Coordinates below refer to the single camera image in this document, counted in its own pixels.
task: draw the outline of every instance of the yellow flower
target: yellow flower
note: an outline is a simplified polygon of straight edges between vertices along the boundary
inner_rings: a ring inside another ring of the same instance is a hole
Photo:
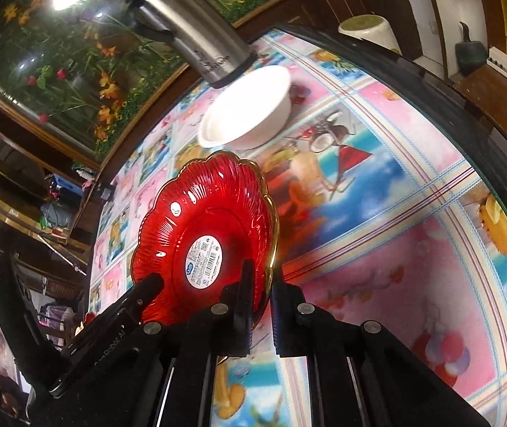
[[[40,9],[44,6],[44,0],[32,0],[30,3],[30,10],[34,11],[35,9]]]
[[[95,137],[100,141],[105,141],[107,139],[107,132],[105,128],[100,125],[95,127]]]
[[[107,106],[102,106],[97,114],[99,115],[99,121],[105,122],[107,125],[111,125],[111,122],[115,118],[115,115],[111,113],[111,109]]]
[[[97,48],[100,49],[104,55],[109,57],[115,56],[115,50],[117,49],[116,47],[106,48],[99,42],[97,42]]]
[[[25,11],[18,18],[18,24],[25,25],[30,20],[30,11]]]
[[[100,86],[107,86],[111,83],[111,77],[104,70],[101,71],[101,79],[99,81]]]
[[[10,22],[12,19],[14,19],[16,17],[16,14],[18,13],[18,8],[16,7],[16,5],[14,3],[10,3],[6,8],[5,8],[5,19],[6,19],[6,22]]]
[[[121,90],[116,84],[109,84],[109,86],[99,92],[100,98],[117,99]]]

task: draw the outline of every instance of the green leaf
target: green leaf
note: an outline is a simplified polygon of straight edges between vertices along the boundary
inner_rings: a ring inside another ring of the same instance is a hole
[[[53,74],[53,68],[52,66],[44,66],[40,72],[42,73],[42,77],[50,77]]]
[[[38,77],[36,79],[36,85],[39,89],[45,90],[46,89],[46,78],[45,77]]]

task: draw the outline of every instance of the flower painting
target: flower painting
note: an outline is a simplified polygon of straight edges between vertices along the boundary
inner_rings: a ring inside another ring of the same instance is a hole
[[[208,0],[234,22],[268,0]],[[102,160],[183,59],[133,32],[116,0],[8,0],[0,10],[0,96],[67,146]]]

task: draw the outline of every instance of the tablecloth pattern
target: tablecloth pattern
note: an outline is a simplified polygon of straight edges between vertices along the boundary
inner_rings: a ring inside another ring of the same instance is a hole
[[[428,119],[356,66],[277,30],[253,46],[252,69],[279,64],[292,76],[287,125],[238,152],[266,174],[285,278],[337,319],[383,323],[491,425],[507,426],[507,257],[481,223],[489,189]],[[161,186],[217,150],[201,148],[196,133],[219,94],[201,82],[115,178],[94,247],[90,310],[132,285],[138,229]],[[342,146],[312,152],[310,130],[331,115],[348,131]],[[275,412],[283,426],[310,425],[305,361],[274,355],[268,312],[253,341],[253,356],[226,363],[246,402],[227,420],[214,410],[212,425],[254,425]],[[462,355],[466,370],[445,366],[441,352]]]

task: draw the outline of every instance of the white wall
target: white wall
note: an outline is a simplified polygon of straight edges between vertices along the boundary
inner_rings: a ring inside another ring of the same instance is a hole
[[[443,64],[441,43],[439,42],[431,0],[409,0],[409,2],[412,6],[413,16],[416,19],[423,55],[439,64]]]
[[[469,26],[471,40],[480,41],[487,46],[487,25],[485,23],[485,12],[481,0],[436,0],[441,25],[443,26],[443,37],[445,39],[445,50],[449,76],[459,72],[459,65],[455,56],[455,44],[463,41],[463,34],[459,21]]]

